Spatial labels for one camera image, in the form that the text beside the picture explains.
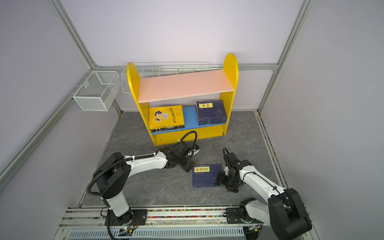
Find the navy book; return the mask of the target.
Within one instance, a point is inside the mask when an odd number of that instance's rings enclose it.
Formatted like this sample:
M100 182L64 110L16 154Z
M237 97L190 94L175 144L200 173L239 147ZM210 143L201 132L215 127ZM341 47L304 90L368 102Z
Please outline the navy book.
M198 120L228 119L223 100L196 102Z
M222 172L222 164L197 165L193 168L193 188L216 187L217 177Z
M205 120L198 120L199 126L205 126L205 125L222 125L226 124L227 119L205 119Z

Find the yellow cartoon book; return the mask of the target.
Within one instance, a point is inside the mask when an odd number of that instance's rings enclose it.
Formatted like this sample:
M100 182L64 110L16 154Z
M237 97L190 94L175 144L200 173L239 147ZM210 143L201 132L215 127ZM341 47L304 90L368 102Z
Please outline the yellow cartoon book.
M149 108L150 130L174 126L185 126L182 106Z
M173 131L173 130L178 130L178 129L184 129L185 126L174 126L174 127L169 127L169 128L161 128L161 129L151 129L151 133L158 133L158 132L164 132L164 131Z

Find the navy book bottom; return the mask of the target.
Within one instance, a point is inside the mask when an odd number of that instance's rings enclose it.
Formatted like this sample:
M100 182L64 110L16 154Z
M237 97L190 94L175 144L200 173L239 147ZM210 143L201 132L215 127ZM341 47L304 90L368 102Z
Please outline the navy book bottom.
M196 102L198 120L228 119L223 100Z

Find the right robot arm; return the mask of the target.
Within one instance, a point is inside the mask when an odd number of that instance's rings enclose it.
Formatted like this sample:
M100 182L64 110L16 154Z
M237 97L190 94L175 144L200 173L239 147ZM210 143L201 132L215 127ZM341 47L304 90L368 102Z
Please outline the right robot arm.
M312 230L313 225L300 194L293 188L284 188L261 174L249 161L240 161L234 153L223 148L225 171L218 175L217 185L237 193L248 185L265 201L255 198L242 201L237 215L232 218L243 222L258 220L269 225L279 240L293 240Z

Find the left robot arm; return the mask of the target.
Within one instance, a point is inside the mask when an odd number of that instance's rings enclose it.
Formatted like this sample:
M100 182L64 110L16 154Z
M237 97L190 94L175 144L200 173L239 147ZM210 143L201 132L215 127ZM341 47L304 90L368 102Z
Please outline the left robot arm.
M198 133L190 131L177 143L158 149L155 153L124 156L112 154L93 174L87 186L87 194L100 197L108 208L105 225L126 226L133 224L136 216L127 202L123 188L129 177L156 169L171 169L180 166L190 172L195 163L192 158L199 152L196 144Z

